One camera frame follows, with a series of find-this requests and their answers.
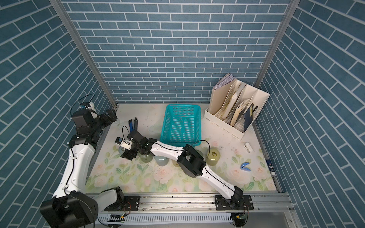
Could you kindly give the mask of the teal plastic basket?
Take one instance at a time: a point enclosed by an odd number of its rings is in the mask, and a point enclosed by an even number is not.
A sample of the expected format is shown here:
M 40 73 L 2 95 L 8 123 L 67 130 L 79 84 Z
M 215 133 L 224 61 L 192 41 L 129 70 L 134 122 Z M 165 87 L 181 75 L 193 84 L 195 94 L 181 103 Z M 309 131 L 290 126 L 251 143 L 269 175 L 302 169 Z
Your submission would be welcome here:
M 192 104 L 166 107 L 160 141 L 178 147 L 199 145 L 202 139 L 201 108 Z

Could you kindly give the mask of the yellow-green tea canister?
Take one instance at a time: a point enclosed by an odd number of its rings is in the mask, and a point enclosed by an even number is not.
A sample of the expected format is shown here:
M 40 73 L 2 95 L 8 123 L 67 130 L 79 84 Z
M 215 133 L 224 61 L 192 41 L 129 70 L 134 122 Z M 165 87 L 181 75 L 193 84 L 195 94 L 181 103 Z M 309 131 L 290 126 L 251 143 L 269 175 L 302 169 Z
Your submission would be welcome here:
M 221 158 L 221 154 L 217 148 L 211 148 L 206 157 L 206 163 L 209 166 L 216 166 L 219 159 Z

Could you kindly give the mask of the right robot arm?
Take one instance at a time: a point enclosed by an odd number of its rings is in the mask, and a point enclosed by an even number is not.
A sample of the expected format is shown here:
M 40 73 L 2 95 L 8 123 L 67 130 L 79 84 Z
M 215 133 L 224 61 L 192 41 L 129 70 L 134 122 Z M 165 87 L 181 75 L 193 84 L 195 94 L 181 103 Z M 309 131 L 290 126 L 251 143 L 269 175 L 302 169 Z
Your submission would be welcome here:
M 239 210 L 244 207 L 241 188 L 228 183 L 217 175 L 205 162 L 192 145 L 177 147 L 165 144 L 157 139 L 146 138 L 134 130 L 128 135 L 128 140 L 118 138 L 115 144 L 124 148 L 122 158 L 133 160 L 137 154 L 161 156 L 176 161 L 183 172 L 191 178 L 204 180 L 215 188 L 229 205 Z

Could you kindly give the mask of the grey-blue tea canister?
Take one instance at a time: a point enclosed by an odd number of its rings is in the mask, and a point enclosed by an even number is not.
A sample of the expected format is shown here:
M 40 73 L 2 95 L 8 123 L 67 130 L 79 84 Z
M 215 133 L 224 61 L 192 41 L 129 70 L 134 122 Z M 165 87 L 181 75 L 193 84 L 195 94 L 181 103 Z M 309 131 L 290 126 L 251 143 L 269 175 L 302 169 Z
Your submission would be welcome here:
M 120 155 L 123 155 L 123 153 L 125 152 L 125 148 L 120 146 L 118 148 L 118 152 L 119 152 Z
M 169 162 L 169 158 L 166 158 L 163 156 L 155 156 L 154 159 L 155 159 L 156 163 L 162 167 L 166 166 Z

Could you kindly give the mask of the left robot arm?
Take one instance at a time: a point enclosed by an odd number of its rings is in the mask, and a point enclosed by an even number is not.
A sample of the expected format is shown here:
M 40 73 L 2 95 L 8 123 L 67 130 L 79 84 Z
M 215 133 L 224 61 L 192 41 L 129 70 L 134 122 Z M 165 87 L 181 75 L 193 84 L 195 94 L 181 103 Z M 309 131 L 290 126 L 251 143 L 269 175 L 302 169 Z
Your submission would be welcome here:
M 113 109 L 97 114 L 80 109 L 71 119 L 76 133 L 68 143 L 67 166 L 59 186 L 50 200 L 42 202 L 40 212 L 52 228 L 80 228 L 95 224 L 98 203 L 86 195 L 86 176 L 103 129 L 117 120 Z

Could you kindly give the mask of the dark green tea canister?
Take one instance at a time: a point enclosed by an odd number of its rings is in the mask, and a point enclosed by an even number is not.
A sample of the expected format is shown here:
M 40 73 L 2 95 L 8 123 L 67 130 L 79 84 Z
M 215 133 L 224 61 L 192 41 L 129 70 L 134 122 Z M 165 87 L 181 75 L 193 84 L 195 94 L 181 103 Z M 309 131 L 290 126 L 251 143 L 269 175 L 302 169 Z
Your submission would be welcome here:
M 202 157 L 202 159 L 204 160 L 204 157 L 203 157 L 203 153 L 199 150 L 197 150 L 198 154 Z

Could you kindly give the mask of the yellow tea canister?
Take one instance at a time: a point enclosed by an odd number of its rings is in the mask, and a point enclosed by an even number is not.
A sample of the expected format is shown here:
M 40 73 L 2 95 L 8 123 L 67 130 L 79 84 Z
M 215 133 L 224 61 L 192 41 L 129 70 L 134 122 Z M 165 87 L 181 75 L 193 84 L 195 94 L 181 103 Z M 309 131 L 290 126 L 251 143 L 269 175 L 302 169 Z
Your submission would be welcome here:
M 172 161 L 173 166 L 179 167 L 179 164 L 176 161 Z

